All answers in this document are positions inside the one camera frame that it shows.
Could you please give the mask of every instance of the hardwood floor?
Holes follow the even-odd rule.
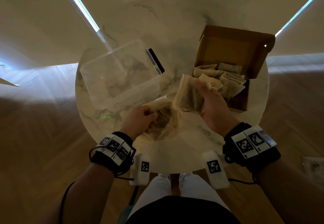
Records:
[[[89,165],[87,153],[95,142],[76,107],[75,67],[0,69],[1,78],[20,85],[0,85],[3,223],[36,223]],[[270,75],[269,100],[260,126],[278,143],[282,156],[300,170],[301,156],[324,156],[323,88],[323,72]],[[196,173],[207,178],[204,170]],[[237,165],[227,168],[227,176],[251,180],[250,173]],[[117,222],[133,189],[127,181],[114,181],[101,223]],[[179,194],[176,180],[172,191]],[[241,223],[282,223],[258,186],[231,183],[229,189],[217,192]]]

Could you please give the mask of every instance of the cardboard box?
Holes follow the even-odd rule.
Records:
[[[206,25],[200,37],[195,67],[221,62],[242,66],[241,74],[247,79],[245,88],[227,105],[232,111],[246,111],[249,79],[258,76],[275,39],[272,34]]]

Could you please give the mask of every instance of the white marble surface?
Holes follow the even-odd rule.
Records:
[[[189,0],[146,0],[128,4],[107,20],[103,30],[112,48],[136,38],[152,48],[165,68],[160,82],[160,95],[173,97],[181,75],[191,74],[199,38],[206,23],[213,24],[222,17],[207,4]],[[103,137],[120,128],[131,107],[119,112],[95,110],[84,85],[80,67],[83,63],[106,52],[104,46],[91,46],[86,50],[77,70],[75,95],[81,119],[91,136],[99,143]],[[248,110],[234,113],[241,121],[251,125],[259,123],[269,91],[269,77],[264,63],[258,77],[251,80]],[[144,104],[143,100],[136,105]],[[201,153],[217,150],[222,153],[224,140],[212,132],[200,116],[183,113],[181,133],[172,139],[151,142],[137,138],[137,153],[151,156],[151,171],[155,173],[183,173],[204,168]]]

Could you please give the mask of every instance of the shoe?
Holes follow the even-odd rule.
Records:
[[[182,188],[182,183],[183,183],[184,179],[186,177],[188,177],[188,176],[191,176],[191,175],[193,175],[192,172],[182,173],[182,174],[179,175],[179,187],[180,187],[180,189]]]
[[[163,178],[168,178],[171,183],[171,175],[170,174],[157,174],[157,175],[160,177],[163,177]]]

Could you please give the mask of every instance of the transparent storage box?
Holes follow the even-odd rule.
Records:
[[[81,67],[97,110],[119,111],[160,91],[163,67],[141,40],[118,47]]]

